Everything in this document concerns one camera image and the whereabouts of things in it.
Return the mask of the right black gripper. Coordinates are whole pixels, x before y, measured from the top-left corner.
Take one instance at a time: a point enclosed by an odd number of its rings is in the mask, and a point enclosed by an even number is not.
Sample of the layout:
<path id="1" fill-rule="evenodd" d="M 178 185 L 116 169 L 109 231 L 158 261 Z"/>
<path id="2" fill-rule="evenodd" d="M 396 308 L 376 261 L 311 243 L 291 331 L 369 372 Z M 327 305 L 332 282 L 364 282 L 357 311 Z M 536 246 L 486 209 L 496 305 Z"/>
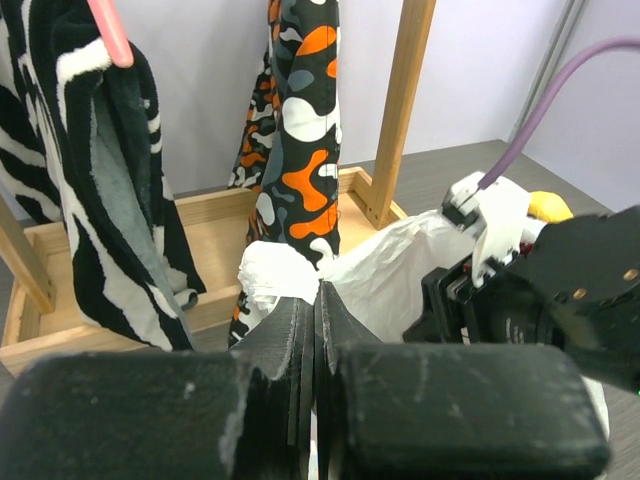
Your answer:
<path id="1" fill-rule="evenodd" d="M 500 276 L 477 287 L 469 256 L 421 280 L 423 306 L 402 334 L 406 343 L 513 343 L 507 309 L 515 290 Z"/>

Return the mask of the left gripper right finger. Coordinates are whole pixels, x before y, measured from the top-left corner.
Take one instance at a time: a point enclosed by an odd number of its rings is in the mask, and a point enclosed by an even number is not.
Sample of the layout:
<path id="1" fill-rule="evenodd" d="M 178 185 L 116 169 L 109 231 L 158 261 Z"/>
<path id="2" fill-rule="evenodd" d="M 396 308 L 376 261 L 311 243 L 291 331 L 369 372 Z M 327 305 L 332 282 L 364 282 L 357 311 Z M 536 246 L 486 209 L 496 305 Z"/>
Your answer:
<path id="1" fill-rule="evenodd" d="M 553 347 L 384 343 L 323 283 L 316 300 L 322 479 L 594 479 L 611 451 Z"/>

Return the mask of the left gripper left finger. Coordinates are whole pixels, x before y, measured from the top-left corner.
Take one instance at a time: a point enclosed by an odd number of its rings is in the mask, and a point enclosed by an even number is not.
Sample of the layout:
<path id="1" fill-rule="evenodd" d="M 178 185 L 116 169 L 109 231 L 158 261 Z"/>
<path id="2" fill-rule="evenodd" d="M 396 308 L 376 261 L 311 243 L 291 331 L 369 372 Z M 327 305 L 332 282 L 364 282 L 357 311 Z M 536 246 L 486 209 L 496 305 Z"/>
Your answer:
<path id="1" fill-rule="evenodd" d="M 1 409 L 2 477 L 305 478 L 313 317 L 284 298 L 225 352 L 34 362 Z"/>

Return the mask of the white plastic bag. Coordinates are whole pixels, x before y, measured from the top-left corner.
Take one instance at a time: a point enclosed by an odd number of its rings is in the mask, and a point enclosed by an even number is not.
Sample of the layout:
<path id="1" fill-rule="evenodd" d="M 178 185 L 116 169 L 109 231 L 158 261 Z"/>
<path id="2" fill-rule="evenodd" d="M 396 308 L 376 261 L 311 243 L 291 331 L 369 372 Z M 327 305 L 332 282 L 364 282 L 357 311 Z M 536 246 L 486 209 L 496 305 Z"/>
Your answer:
<path id="1" fill-rule="evenodd" d="M 401 337 L 422 309 L 422 276 L 440 265 L 452 264 L 467 250 L 467 241 L 433 212 L 409 217 L 387 227 L 349 253 L 329 261 L 319 272 L 313 272 L 310 264 L 287 245 L 254 243 L 243 255 L 239 277 L 243 285 L 266 293 L 273 300 L 273 305 L 263 312 L 260 320 L 252 323 L 246 336 L 284 298 L 300 299 L 311 305 L 316 320 L 318 292 L 327 282 L 335 287 L 350 313 L 380 341 L 412 344 L 403 342 Z M 316 323 L 313 326 L 312 353 L 315 414 L 311 445 L 316 454 L 316 475 L 320 478 Z M 582 379 L 608 438 L 607 408 L 602 390 L 592 381 Z"/>

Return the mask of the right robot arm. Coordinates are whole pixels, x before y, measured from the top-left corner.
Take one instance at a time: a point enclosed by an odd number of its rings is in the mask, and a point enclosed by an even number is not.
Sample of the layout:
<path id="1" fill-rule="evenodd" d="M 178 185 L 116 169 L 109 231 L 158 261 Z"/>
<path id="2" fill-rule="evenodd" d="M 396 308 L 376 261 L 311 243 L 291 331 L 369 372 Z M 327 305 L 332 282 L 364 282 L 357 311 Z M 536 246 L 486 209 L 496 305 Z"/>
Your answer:
<path id="1" fill-rule="evenodd" d="M 542 228 L 480 287 L 471 258 L 421 280 L 407 343 L 552 345 L 583 375 L 639 390 L 639 209 L 581 215 Z"/>

